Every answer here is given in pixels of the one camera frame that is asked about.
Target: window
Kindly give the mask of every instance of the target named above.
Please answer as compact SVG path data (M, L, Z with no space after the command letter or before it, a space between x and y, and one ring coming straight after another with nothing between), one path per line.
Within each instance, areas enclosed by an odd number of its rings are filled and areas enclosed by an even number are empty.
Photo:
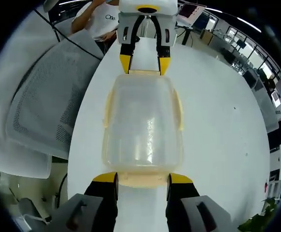
M229 28L227 36L225 37L225 41L227 42L231 42L231 40L233 40L233 38L235 37L237 30L235 28Z
M258 69L264 62L264 59L262 58L262 55L259 53L259 51L256 49L250 55L249 61L252 63L253 68Z
M265 52L261 47L257 46L257 51L263 59L268 57L267 52Z
M234 41L232 43L232 46L239 49L238 44L236 43L238 40L244 41L246 39L246 36L242 34L241 32L237 31L237 34L234 36Z
M206 26L206 30L209 30L209 31L212 30L214 25L216 24L216 22L217 22L216 19L210 17L209 21L207 23L207 26Z
M256 44L249 38L246 39L245 44L246 46L244 48L239 49L239 53L243 54L245 57L249 57Z
M267 79L274 77L274 73L271 71L271 69L269 68L269 66L267 65L267 62L265 62L264 64L262 64L261 68L263 69L264 73L266 74Z
M271 71L272 71L272 73L273 73L273 76L276 77L277 74L279 73L279 68L278 68L278 66L276 65L276 63L275 63L270 57L268 57L268 58L267 58L266 64L267 64L268 67L271 69Z

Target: plastic container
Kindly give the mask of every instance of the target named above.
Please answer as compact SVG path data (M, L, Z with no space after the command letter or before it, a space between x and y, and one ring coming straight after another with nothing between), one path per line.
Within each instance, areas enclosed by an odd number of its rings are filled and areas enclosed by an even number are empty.
M161 180L182 162L182 125L181 103L167 77L121 75L107 100L103 162L125 179L132 174Z

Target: cable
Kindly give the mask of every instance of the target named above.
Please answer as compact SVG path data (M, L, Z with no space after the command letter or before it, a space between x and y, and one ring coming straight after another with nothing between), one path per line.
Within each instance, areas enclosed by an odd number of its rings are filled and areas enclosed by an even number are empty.
M58 33L54 30L54 33L56 34L56 38L57 38L57 40L58 40L58 43L60 42L60 38L59 38L59 36L58 36Z
M193 38L192 38L191 32L190 32L190 37L191 37L191 40L192 40L192 43L191 43L191 47L192 47L193 46Z
M177 35L177 38L182 36L184 33L185 33L185 30L180 35Z
M15 200L16 200L17 202L19 202L18 198L15 196L15 194L13 193L13 191L11 190L11 188L9 188L9 190L11 191L11 194L13 195L13 197L15 198Z
M65 38L67 41L69 41L70 43L74 44L76 47L80 48L82 51L88 53L89 55L92 55L94 58L98 59L98 60L102 60L101 58L93 55L92 53L88 52L87 50L83 49L81 46L79 46L78 44L76 44L75 42L73 42L72 40L70 40L68 37L66 37L60 30L58 30L50 21L48 21L47 18L45 18L43 15L41 15L40 12L38 12L37 10L34 10L35 13L37 13L47 24L49 24L52 29L54 29L55 31L57 31L63 38Z
M63 183L64 183L65 179L67 178L67 176L68 176L68 174L66 173L65 176L62 178L62 181L61 181L60 186L59 186L58 200L57 200L57 205L56 205L57 209L60 206L61 190L62 190Z

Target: desk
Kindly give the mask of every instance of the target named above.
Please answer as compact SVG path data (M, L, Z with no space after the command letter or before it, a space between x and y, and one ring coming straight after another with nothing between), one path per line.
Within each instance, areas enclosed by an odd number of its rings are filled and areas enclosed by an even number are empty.
M136 44L132 69L158 70L156 40ZM118 75L114 43L94 74L80 107L68 164L68 197L84 193L92 179L109 172L101 161L107 95ZM227 210L235 225L261 212L269 178L267 133L245 80L222 62L180 44L171 49L168 76L183 104L184 161L176 173L190 177L201 195ZM119 186L115 231L168 231L167 187Z
M223 48L228 51L231 49L230 43L226 42L223 38L221 38L215 34L213 34L213 38L211 39L208 46L219 53L221 53L221 49L223 49Z
M258 78L256 81L257 84L263 85L260 78ZM252 89L252 92L261 109L267 133L277 130L279 128L279 123L277 120L276 108L272 103L272 100L269 97L264 85L261 89Z

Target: mesh chair back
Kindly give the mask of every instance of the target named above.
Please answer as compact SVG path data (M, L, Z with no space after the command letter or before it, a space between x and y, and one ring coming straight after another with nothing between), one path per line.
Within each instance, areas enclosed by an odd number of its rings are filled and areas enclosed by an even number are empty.
M102 58L87 31L70 39ZM77 113L99 62L67 40L51 48L17 91L8 114L7 136L33 150L67 159Z

